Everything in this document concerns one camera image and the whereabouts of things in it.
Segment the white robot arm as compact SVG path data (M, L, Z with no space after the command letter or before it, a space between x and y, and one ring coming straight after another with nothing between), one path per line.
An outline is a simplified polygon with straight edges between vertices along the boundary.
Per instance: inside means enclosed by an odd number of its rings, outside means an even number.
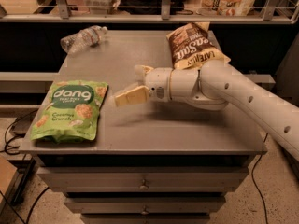
M135 67L136 83L113 95L115 106L182 102L205 110L235 105L299 161L299 107L262 88L223 60L199 69Z

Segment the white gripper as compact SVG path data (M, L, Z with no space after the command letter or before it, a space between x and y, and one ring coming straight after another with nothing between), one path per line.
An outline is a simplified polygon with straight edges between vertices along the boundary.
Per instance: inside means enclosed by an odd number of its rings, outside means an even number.
M148 99L155 102L170 101L170 77L171 68L155 68L147 65L136 65L134 67L135 80L145 85L130 86L114 95L117 107L125 105L137 105L146 103Z

